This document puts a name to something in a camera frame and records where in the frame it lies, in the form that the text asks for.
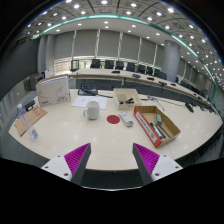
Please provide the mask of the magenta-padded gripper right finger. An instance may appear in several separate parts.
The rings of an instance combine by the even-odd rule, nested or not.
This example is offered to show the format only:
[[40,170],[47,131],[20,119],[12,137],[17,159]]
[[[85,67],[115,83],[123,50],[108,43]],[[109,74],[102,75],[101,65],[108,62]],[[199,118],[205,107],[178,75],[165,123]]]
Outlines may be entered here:
[[182,169],[182,167],[168,155],[159,155],[137,143],[133,144],[132,153],[135,157],[144,185]]

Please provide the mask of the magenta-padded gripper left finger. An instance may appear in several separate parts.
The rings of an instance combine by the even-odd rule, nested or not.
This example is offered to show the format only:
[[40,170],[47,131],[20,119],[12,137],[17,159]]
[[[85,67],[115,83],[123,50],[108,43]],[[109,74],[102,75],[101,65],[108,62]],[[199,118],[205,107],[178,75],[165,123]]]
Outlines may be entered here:
[[84,144],[66,155],[57,155],[42,169],[77,185],[81,183],[86,164],[91,154],[91,144]]

